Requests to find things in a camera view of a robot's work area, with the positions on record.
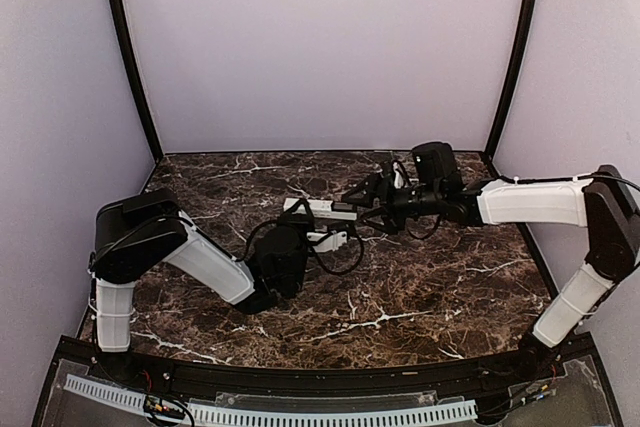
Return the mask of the white remote control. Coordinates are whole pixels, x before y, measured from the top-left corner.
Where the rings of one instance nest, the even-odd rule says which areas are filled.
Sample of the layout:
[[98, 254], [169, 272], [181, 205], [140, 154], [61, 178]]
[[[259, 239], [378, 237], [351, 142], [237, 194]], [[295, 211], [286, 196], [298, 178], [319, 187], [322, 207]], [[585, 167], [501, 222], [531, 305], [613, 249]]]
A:
[[294, 206], [297, 206], [295, 214], [305, 214], [307, 212], [305, 207], [308, 206], [312, 215], [319, 219], [355, 222], [358, 218], [357, 208], [354, 205], [337, 201], [288, 197], [283, 204], [283, 211], [292, 212]]

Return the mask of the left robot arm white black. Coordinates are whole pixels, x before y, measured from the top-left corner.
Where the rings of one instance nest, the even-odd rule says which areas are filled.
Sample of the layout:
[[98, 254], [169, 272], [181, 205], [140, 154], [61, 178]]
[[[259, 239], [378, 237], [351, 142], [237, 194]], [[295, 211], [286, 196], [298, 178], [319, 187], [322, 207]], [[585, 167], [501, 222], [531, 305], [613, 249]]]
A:
[[256, 227], [243, 255], [235, 257], [197, 227], [167, 188], [103, 206], [89, 261], [103, 368], [120, 383], [141, 374], [140, 359], [128, 351], [130, 319], [134, 288], [150, 269], [169, 264], [241, 313], [257, 314], [301, 289], [313, 227], [308, 204], [299, 201]]

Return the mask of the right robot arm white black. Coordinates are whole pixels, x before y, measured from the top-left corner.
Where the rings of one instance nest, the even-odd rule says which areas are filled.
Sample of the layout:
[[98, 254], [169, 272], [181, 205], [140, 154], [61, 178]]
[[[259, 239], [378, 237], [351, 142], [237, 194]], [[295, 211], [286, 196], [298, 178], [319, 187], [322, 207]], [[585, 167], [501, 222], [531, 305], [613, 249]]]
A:
[[369, 227], [396, 234], [407, 219], [433, 216], [471, 227], [550, 223], [587, 230], [589, 250], [581, 266], [533, 324], [525, 347], [511, 357], [517, 379], [534, 379], [549, 363], [547, 349], [558, 346], [638, 269], [635, 184], [612, 165], [571, 177], [499, 176], [466, 184], [449, 144], [423, 143], [411, 155], [417, 182], [410, 182], [404, 165], [393, 159], [343, 195], [343, 202], [365, 208], [361, 219]]

